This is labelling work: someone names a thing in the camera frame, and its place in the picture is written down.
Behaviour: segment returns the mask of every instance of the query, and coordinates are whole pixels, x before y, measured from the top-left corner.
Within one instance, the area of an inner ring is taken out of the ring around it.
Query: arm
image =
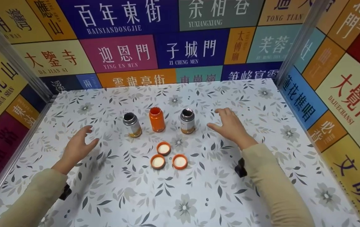
[[[275,227],[314,227],[313,218],[296,188],[264,144],[243,149],[249,177],[257,186]]]
[[[81,128],[66,145],[62,158],[51,169],[37,173],[26,191],[1,214],[0,227],[37,227],[47,211],[64,191],[67,174],[98,144],[94,139],[86,145],[85,137],[92,126]]]
[[[264,199],[275,227],[314,227],[313,218],[296,188],[286,177],[276,158],[264,145],[258,144],[239,118],[229,108],[217,109],[222,126],[208,127],[235,142],[242,150],[245,169]]]

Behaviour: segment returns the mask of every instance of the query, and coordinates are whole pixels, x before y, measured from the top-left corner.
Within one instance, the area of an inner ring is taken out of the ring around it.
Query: white seal inside cap
[[[177,157],[176,159],[174,159],[174,165],[178,166],[178,167],[183,167],[187,164],[187,161],[184,157]]]
[[[164,158],[162,157],[156,157],[152,161],[152,165],[154,167],[161,167],[164,164]]]
[[[170,147],[167,144],[162,144],[158,148],[159,153],[166,154],[168,151],[170,151]]]

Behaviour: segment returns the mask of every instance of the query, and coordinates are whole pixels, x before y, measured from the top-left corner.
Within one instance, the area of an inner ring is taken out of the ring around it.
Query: sleeve
[[[53,169],[37,173],[26,191],[0,216],[0,227],[37,227],[63,193],[67,175]]]
[[[257,186],[275,227],[314,227],[311,214],[265,144],[242,151],[244,168]]]

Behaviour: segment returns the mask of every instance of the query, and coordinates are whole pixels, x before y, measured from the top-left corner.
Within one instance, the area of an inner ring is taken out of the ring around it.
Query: orange bottle
[[[149,119],[151,120],[152,130],[162,132],[166,125],[164,124],[163,111],[158,107],[153,107],[149,111]]]

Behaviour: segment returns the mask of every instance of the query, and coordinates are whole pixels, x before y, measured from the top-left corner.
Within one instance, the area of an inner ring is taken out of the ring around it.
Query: bottle lid
[[[176,154],[173,157],[173,167],[178,170],[183,170],[187,168],[188,160],[187,157],[184,154]]]
[[[162,169],[166,164],[166,160],[164,159],[163,155],[155,154],[151,157],[151,167],[155,170]]]
[[[171,146],[168,142],[163,141],[157,145],[156,150],[157,150],[158,154],[166,156],[166,155],[170,154]]]

